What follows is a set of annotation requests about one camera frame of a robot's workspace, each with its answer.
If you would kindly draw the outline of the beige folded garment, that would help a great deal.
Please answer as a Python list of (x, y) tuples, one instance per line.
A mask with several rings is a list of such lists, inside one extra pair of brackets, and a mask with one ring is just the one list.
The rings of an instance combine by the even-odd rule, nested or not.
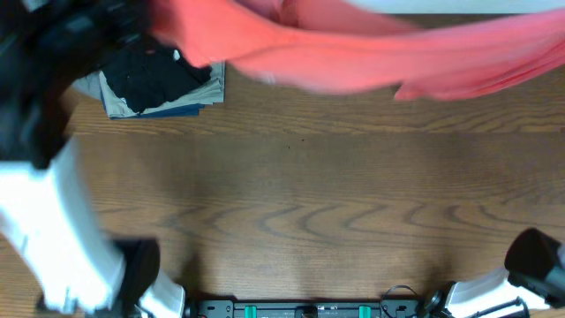
[(224, 63), (212, 64), (209, 80), (194, 88), (190, 88), (188, 85), (182, 86), (179, 80), (173, 80), (171, 87), (152, 87), (148, 89), (135, 87), (133, 90), (118, 94), (111, 88), (103, 72), (99, 72), (99, 78), (102, 93), (110, 93), (120, 99), (125, 99), (131, 110), (141, 112), (148, 108), (156, 108), (166, 102), (174, 102), (185, 95), (196, 95), (199, 98), (205, 99), (206, 106), (224, 102), (225, 71)]

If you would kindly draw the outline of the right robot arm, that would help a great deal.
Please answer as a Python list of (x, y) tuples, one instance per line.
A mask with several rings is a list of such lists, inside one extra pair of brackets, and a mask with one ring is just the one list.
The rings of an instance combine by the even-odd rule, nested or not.
[(529, 228), (511, 244), (500, 269), (439, 289), (420, 317), (528, 317), (564, 307), (564, 243)]

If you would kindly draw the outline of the navy folded garment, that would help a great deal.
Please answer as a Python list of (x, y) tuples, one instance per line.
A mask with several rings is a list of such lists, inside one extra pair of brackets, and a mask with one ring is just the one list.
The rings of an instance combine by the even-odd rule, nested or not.
[(206, 100), (196, 95), (185, 95), (174, 102), (166, 102), (156, 108), (148, 108), (141, 112), (131, 110), (125, 99), (113, 94), (102, 93), (102, 105), (110, 119), (130, 118), (163, 118), (163, 117), (193, 117), (206, 106)]

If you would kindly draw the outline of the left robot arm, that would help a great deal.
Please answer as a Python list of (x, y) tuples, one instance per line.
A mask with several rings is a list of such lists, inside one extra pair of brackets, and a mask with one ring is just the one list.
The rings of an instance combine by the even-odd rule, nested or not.
[(107, 238), (79, 173), (62, 97), (150, 28), (145, 1), (1, 4), (1, 232), (41, 285), (43, 312), (187, 317), (152, 238)]

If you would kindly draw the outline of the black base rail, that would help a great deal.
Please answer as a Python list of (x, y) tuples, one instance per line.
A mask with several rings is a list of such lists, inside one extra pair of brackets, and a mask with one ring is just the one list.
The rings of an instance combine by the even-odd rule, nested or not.
[(415, 299), (383, 301), (239, 301), (204, 299), (185, 309), (189, 318), (409, 318), (418, 316)]

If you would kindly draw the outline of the red t-shirt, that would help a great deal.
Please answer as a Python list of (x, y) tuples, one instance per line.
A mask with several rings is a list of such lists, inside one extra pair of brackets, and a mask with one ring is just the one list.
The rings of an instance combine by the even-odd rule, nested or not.
[(195, 66), (231, 64), (284, 86), (345, 95), (463, 100), (564, 63), (564, 11), (426, 29), (344, 1), (158, 0), (152, 34)]

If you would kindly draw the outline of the black folded garment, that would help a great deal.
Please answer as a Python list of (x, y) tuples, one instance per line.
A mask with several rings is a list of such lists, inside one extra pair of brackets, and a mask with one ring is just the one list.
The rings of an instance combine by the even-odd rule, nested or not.
[(115, 93), (125, 93), (135, 87), (171, 87), (173, 80), (190, 88), (197, 87), (210, 78), (211, 67), (194, 67), (177, 49), (158, 42), (123, 49), (102, 67), (108, 83)]

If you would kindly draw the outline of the grey folded garment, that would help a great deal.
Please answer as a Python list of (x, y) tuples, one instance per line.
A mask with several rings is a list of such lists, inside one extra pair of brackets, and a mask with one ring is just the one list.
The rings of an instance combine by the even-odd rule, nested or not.
[(76, 79), (72, 83), (72, 88), (95, 100), (100, 101), (102, 99), (101, 82), (98, 72), (92, 72), (85, 77)]

